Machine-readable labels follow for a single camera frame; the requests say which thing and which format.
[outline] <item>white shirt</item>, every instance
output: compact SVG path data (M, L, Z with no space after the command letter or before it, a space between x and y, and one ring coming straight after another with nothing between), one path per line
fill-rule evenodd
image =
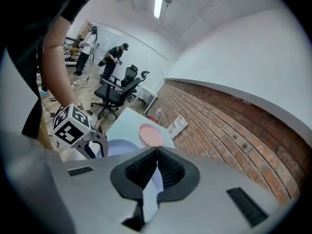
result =
M84 46L82 49L82 52L89 55L91 46L94 44L95 40L96 40L96 35L95 34L91 35L89 39L86 41L86 43L89 44L90 46Z

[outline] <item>ceiling light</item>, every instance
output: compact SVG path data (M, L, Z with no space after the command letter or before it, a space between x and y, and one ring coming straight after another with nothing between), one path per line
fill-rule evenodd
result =
M163 1L164 0L155 0L154 17L156 17L157 19L160 18L160 13L161 13Z

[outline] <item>office chair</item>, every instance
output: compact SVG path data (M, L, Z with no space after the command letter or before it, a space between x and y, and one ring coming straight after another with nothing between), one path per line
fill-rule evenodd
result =
M133 81L137 76L137 67L133 64L131 67L126 69L125 78L121 81L121 87L124 88L127 86L131 81Z
M144 80L146 79L146 76L147 76L147 74L149 74L149 73L150 73L149 71L142 71L142 73L141 73L141 77L142 77L141 82L144 81ZM117 81L118 81L118 80L120 81L120 79L118 79L116 76L113 76L113 75L111 75L111 77L114 78L114 81L111 81L111 82L115 85L115 88L122 89L123 87L122 87L122 86L119 86L119 85L117 84ZM133 97L136 97L136 96L133 94L133 93L136 93L136 92L137 92L137 90L136 90L136 88L134 87L134 88L131 90L131 92L126 96L126 97L128 98L128 101L129 101L129 102L130 102L132 96L133 96Z
M104 103L95 103L91 102L91 107L94 105L102 106L103 109L98 115L98 119L101 118L101 114L104 112L105 109L110 110L113 115L115 115L116 119L118 118L117 114L112 110L112 108L116 108L122 106L125 102L126 96L135 88L140 82L140 78L134 79L130 82L127 86L125 86L122 91L116 91L114 88L116 87L115 84L111 83L108 80L102 79L104 85L94 91L94 94L97 97L100 97Z

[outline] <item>brick wall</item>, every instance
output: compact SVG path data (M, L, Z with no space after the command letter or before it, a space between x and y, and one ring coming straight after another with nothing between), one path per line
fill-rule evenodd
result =
M262 110L211 88L168 80L148 115L162 108L165 128L183 115L188 126L175 147L226 162L285 203L300 194L310 171L307 143L285 123Z

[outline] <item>ceiling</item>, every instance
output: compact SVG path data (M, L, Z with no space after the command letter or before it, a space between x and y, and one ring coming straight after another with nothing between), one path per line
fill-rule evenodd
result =
M114 0L154 20L183 47L234 19L283 7L280 0L172 0L164 2L160 19L154 18L155 0Z

